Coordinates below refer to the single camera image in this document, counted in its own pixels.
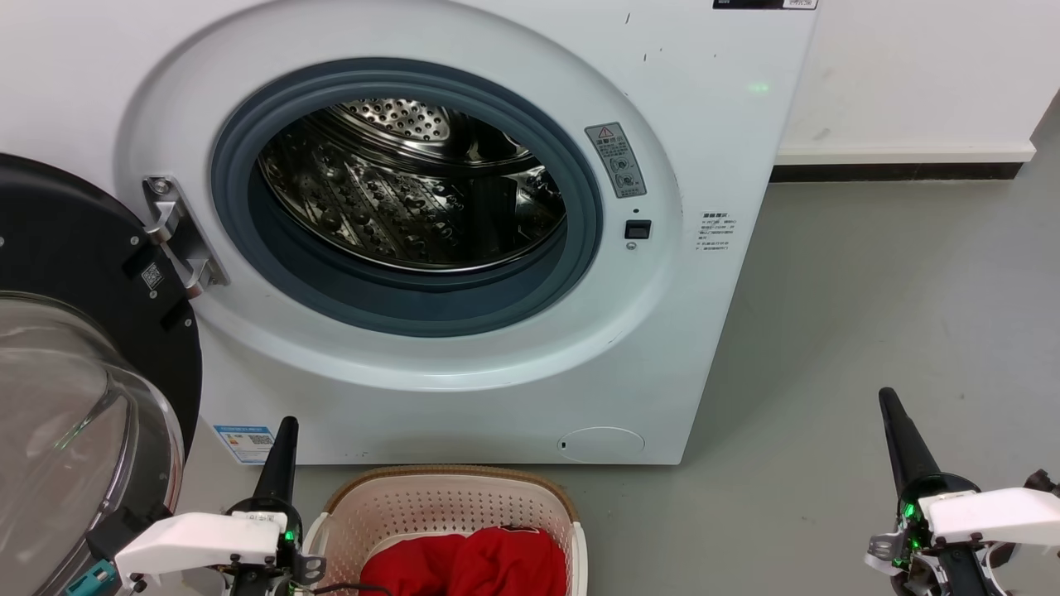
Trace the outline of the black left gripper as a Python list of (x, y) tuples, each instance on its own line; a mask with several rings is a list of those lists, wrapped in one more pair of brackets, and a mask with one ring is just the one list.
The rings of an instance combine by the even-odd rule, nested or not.
[(232, 554), (229, 562), (220, 565), (224, 595), (295, 595), (323, 578), (325, 559), (303, 553), (302, 520), (290, 503), (299, 430), (295, 416), (284, 416), (253, 496), (224, 512), (229, 518), (250, 518), (277, 526), (275, 547), (263, 562), (253, 563), (248, 555)]

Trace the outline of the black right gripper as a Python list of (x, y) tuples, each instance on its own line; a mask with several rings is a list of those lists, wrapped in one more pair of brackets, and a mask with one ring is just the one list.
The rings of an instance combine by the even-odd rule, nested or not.
[(976, 484), (940, 468), (893, 388), (879, 389), (879, 410), (898, 494), (896, 526), (870, 538), (867, 565), (888, 574), (897, 595), (1005, 595), (990, 566), (995, 546), (973, 538), (947, 542), (928, 528), (925, 497), (969, 497)]

